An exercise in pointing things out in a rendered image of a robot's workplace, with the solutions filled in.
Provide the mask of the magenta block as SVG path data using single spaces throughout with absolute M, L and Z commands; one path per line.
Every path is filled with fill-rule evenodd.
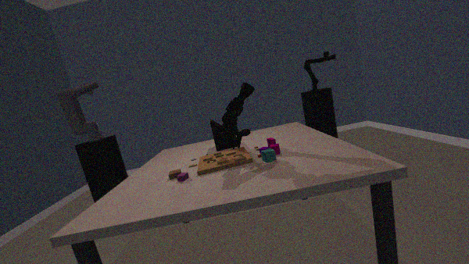
M 276 144 L 276 141 L 274 138 L 267 138 L 267 143 L 268 143 L 268 147 L 270 147 L 270 144 Z

